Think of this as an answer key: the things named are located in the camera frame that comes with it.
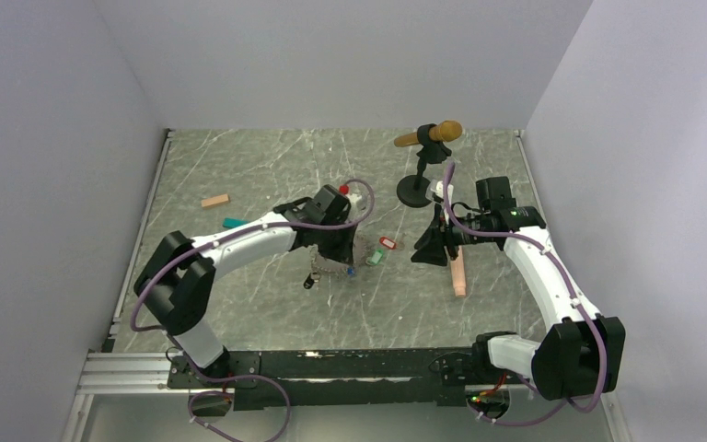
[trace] wooden block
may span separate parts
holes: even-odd
[[[207,198],[206,200],[202,200],[202,209],[209,209],[224,204],[229,204],[228,193],[224,193],[223,195],[218,195],[214,196],[213,198]]]

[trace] table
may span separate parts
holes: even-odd
[[[483,332],[514,331],[540,340],[538,306],[516,267],[493,244],[465,248],[468,296],[454,297],[447,267],[410,261],[412,245],[432,218],[432,207],[412,209],[396,196],[397,182],[415,173],[419,147],[392,140],[411,129],[179,130],[171,138],[134,272],[173,230],[186,236],[222,230],[225,217],[256,219],[275,205],[313,196],[323,184],[351,177],[376,190],[376,208],[358,228],[375,244],[399,246],[382,263],[355,276],[324,275],[303,288],[310,251],[295,250],[254,262],[214,285],[206,318],[231,350],[410,348],[470,345]],[[520,205],[536,205],[527,168],[512,130],[466,130],[447,144],[458,163],[455,201],[474,205],[474,181],[511,180]],[[444,165],[425,176],[441,179]],[[228,193],[231,203],[203,210],[204,198]],[[136,296],[126,297],[122,317]],[[155,323],[144,308],[138,322]],[[121,327],[115,352],[168,347],[157,331]]]

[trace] red object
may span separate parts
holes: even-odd
[[[397,241],[395,241],[394,239],[380,237],[379,242],[383,245],[383,247],[385,247],[387,249],[395,250],[397,248]]]

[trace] black stand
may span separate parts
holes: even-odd
[[[451,149],[441,142],[430,139],[429,130],[433,127],[435,124],[425,124],[416,131],[419,144],[423,147],[416,154],[419,157],[416,174],[408,175],[397,184],[397,198],[408,207],[419,208],[429,205],[431,201],[426,197],[429,180],[423,175],[426,166],[427,164],[440,164],[451,155]]]

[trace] blue object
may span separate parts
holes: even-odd
[[[247,223],[248,221],[243,221],[241,219],[224,218],[224,227],[226,228],[240,227],[246,225]]]

